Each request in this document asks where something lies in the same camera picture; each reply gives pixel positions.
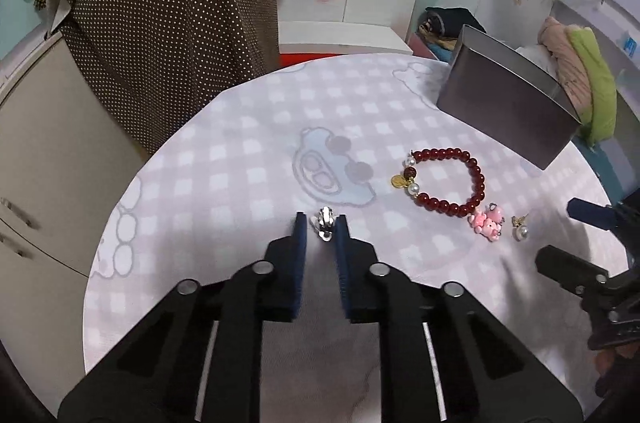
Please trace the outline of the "person's right hand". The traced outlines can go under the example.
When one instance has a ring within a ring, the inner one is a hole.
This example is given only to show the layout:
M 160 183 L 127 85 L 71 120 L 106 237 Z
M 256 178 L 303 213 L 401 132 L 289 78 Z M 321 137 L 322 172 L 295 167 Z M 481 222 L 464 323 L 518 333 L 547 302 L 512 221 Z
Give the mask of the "person's right hand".
M 602 349 L 594 357 L 594 365 L 599 374 L 596 394 L 600 398 L 626 391 L 639 383 L 639 343 Z

